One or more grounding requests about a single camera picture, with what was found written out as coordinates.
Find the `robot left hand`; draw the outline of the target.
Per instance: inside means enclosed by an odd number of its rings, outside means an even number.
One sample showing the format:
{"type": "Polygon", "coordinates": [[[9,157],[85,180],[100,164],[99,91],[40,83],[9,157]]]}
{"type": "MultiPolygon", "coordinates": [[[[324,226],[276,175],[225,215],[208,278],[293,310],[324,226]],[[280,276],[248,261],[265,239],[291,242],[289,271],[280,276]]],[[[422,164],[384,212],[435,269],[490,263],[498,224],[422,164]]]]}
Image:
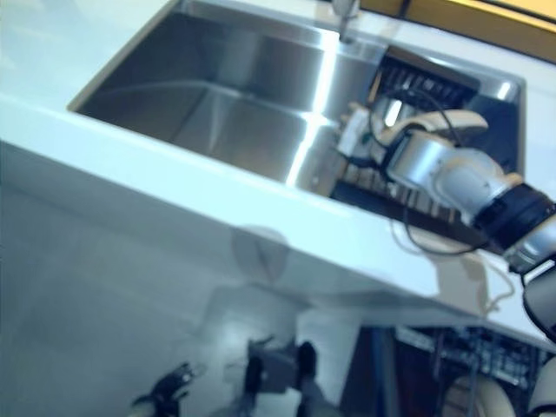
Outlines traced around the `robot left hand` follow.
{"type": "Polygon", "coordinates": [[[180,403],[189,394],[189,386],[202,375],[204,364],[183,362],[160,377],[146,393],[131,401],[127,416],[180,416],[180,403]]]}

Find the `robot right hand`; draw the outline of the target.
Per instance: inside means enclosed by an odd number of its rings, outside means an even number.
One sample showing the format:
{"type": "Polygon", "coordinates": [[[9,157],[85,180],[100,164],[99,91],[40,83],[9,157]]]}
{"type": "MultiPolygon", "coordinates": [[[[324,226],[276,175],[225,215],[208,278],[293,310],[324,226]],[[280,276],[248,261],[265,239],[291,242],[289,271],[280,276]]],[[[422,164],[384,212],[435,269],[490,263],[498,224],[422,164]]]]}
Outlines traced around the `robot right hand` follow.
{"type": "Polygon", "coordinates": [[[336,150],[358,168],[386,172],[408,132],[419,128],[409,119],[388,127],[368,106],[350,102],[347,114],[341,116],[336,150]]]}

